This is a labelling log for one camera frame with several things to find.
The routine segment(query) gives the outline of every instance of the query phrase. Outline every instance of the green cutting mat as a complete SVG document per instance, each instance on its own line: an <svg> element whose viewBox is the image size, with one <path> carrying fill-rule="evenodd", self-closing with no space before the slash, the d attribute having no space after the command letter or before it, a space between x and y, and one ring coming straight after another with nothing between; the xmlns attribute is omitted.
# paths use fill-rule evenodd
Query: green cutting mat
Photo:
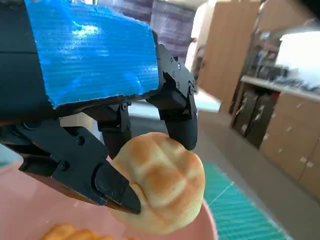
<svg viewBox="0 0 320 240"><path fill-rule="evenodd" d="M219 240L289 240L223 173L204 163L204 198L217 225Z"/></svg>

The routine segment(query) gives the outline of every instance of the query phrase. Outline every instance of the blue tape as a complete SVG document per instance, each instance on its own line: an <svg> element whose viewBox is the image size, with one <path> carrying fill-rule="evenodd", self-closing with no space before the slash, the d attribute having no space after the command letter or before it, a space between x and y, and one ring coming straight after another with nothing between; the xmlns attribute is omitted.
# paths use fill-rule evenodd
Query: blue tape
<svg viewBox="0 0 320 240"><path fill-rule="evenodd" d="M54 109L158 88L155 42L147 24L68 0L25 4Z"/></svg>

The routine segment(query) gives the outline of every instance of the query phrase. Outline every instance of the wooden cabinet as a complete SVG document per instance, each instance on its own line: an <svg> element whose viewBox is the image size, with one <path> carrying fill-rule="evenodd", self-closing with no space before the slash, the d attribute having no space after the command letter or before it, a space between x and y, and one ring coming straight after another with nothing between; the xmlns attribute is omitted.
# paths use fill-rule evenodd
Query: wooden cabinet
<svg viewBox="0 0 320 240"><path fill-rule="evenodd" d="M320 163L309 161L299 183L320 199Z"/></svg>
<svg viewBox="0 0 320 240"><path fill-rule="evenodd" d="M317 140L318 133L293 118L274 113L266 130L267 134L277 136L282 142L310 156Z"/></svg>
<svg viewBox="0 0 320 240"><path fill-rule="evenodd" d="M320 133L320 102L291 94L281 94L274 113L292 118Z"/></svg>
<svg viewBox="0 0 320 240"><path fill-rule="evenodd" d="M264 155L297 181L311 162L320 164L318 113L318 102L281 94L260 147Z"/></svg>
<svg viewBox="0 0 320 240"><path fill-rule="evenodd" d="M260 31L294 28L303 25L314 16L297 0L268 0L262 10L258 28Z"/></svg>
<svg viewBox="0 0 320 240"><path fill-rule="evenodd" d="M285 173L298 180L308 162L310 152L297 150L276 135L266 134L260 151Z"/></svg>
<svg viewBox="0 0 320 240"><path fill-rule="evenodd" d="M320 138L318 139L313 149L312 155L310 157L310 161L312 163L320 164Z"/></svg>

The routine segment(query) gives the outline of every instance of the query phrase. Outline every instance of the white countertop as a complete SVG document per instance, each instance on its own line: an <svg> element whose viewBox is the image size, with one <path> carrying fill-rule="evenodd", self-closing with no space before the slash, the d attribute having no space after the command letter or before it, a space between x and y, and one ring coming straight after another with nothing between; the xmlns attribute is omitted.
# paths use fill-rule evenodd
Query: white countertop
<svg viewBox="0 0 320 240"><path fill-rule="evenodd" d="M255 77L245 75L241 78L241 82L259 86L265 89L274 90L281 93L288 93L288 94L306 98L312 101L320 102L320 95L316 93L308 92L308 91L291 87L291 86L285 86L282 84L273 83L265 79L255 78Z"/></svg>
<svg viewBox="0 0 320 240"><path fill-rule="evenodd" d="M194 95L195 105L198 110L206 112L218 112L221 102L203 91L202 89L198 90L198 93ZM131 106L128 107L128 112L130 116L150 118L150 119L160 119L158 109L145 102L133 102Z"/></svg>

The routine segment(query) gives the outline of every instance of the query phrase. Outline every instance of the pink bowl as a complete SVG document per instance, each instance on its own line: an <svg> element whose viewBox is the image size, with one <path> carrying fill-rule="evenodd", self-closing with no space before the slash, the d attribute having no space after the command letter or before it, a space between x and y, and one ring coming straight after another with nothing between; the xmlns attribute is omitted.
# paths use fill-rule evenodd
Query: pink bowl
<svg viewBox="0 0 320 240"><path fill-rule="evenodd" d="M168 235L143 234L116 221L107 207L68 198L18 170L17 165L0 171L1 239L38 240L53 225L71 223L115 240L216 240L217 232L205 202L197 218L188 226Z"/></svg>

